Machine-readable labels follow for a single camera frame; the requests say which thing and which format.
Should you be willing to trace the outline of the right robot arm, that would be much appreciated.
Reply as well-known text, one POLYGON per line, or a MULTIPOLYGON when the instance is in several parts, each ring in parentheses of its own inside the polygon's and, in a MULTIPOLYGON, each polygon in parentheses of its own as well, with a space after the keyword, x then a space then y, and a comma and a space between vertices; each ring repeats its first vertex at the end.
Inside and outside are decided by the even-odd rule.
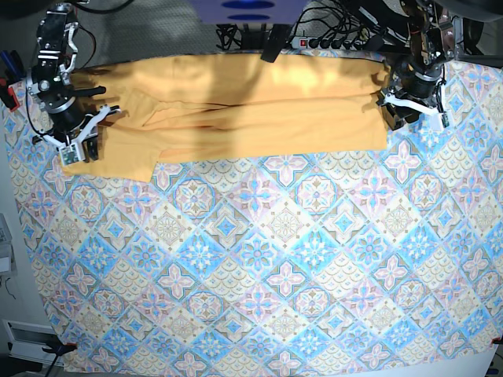
POLYGON ((74 37, 79 30, 75 7, 69 2, 52 5, 37 29, 36 65, 26 77, 27 96, 48 114, 52 126, 36 130, 34 145, 46 142, 58 151, 63 166, 98 160, 98 123, 120 112, 120 107, 104 105, 87 112, 82 98, 106 93, 96 86, 76 89, 71 73, 75 70, 78 47, 74 37))

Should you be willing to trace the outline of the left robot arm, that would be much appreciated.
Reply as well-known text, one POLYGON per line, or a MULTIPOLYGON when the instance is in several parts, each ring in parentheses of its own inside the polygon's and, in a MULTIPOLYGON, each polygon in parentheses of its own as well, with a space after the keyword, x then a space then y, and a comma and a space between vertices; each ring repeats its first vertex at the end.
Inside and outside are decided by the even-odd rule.
POLYGON ((449 13, 433 1, 402 1, 405 14, 376 16, 385 40, 400 49, 389 61, 387 84, 379 94, 390 130, 425 115, 433 126, 449 126, 446 113, 445 64, 455 58, 456 39, 449 13))

